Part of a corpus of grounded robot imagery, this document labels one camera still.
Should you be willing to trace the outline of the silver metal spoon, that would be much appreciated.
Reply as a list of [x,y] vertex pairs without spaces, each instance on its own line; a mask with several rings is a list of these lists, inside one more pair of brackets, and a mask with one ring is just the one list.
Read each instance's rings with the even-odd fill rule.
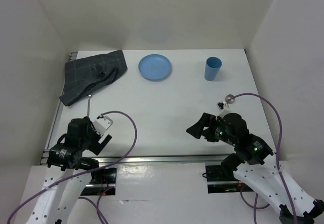
[[228,94],[228,95],[225,97],[225,102],[228,103],[228,104],[233,104],[233,103],[235,102],[234,95],[232,95],[232,94]]

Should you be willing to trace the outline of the silver metal fork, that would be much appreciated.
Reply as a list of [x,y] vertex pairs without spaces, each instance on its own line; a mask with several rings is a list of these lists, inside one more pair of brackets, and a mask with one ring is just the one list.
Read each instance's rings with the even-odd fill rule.
[[87,102],[87,117],[88,117],[88,118],[90,117],[91,97],[92,97],[91,94],[89,94],[89,95],[87,96],[87,99],[88,99],[88,102]]

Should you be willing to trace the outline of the blue plastic cup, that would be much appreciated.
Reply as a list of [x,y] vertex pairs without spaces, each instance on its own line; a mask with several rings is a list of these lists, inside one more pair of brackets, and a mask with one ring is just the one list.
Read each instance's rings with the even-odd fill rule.
[[209,57],[206,60],[205,80],[213,81],[222,66],[222,61],[217,57]]

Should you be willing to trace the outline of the dark grey checked cloth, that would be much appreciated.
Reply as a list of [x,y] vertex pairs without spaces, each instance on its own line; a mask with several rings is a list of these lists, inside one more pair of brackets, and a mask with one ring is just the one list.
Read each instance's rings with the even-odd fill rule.
[[108,86],[128,70],[122,50],[72,60],[65,64],[60,101],[71,106],[80,99]]

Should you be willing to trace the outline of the blue plastic plate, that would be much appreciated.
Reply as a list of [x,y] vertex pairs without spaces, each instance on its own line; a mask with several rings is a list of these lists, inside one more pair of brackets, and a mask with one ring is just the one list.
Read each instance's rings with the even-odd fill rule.
[[143,57],[139,64],[140,75],[147,80],[164,80],[172,72],[172,64],[164,55],[150,54]]

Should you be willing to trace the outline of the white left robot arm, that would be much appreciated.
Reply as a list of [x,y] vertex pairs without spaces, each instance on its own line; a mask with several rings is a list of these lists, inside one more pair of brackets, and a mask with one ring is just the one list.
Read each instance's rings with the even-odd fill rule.
[[98,155],[111,135],[106,134],[113,120],[100,116],[73,119],[67,132],[50,148],[41,194],[27,223],[67,223],[69,215],[88,183],[100,178],[98,161],[83,157],[89,150]]

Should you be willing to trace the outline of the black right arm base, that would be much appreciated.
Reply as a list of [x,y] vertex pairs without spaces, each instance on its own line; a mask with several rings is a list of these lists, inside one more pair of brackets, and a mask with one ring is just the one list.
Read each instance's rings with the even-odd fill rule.
[[233,177],[226,177],[220,165],[208,165],[202,177],[207,180],[209,194],[252,192],[253,190]]

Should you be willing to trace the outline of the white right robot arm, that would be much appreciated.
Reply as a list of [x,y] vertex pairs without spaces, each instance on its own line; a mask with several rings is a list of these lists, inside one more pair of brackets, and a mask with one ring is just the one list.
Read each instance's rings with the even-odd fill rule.
[[260,137],[249,132],[246,121],[239,114],[211,115],[203,113],[197,123],[186,132],[208,142],[222,141],[234,147],[221,163],[226,179],[237,179],[260,195],[279,215],[281,223],[314,223],[323,213],[323,201],[308,195],[276,163],[276,155]]

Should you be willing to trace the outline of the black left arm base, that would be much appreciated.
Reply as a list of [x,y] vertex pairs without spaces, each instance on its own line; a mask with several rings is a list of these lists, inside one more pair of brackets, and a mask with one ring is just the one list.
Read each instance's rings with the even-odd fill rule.
[[92,173],[92,179],[86,185],[81,196],[114,196],[116,192],[117,168],[106,168]]

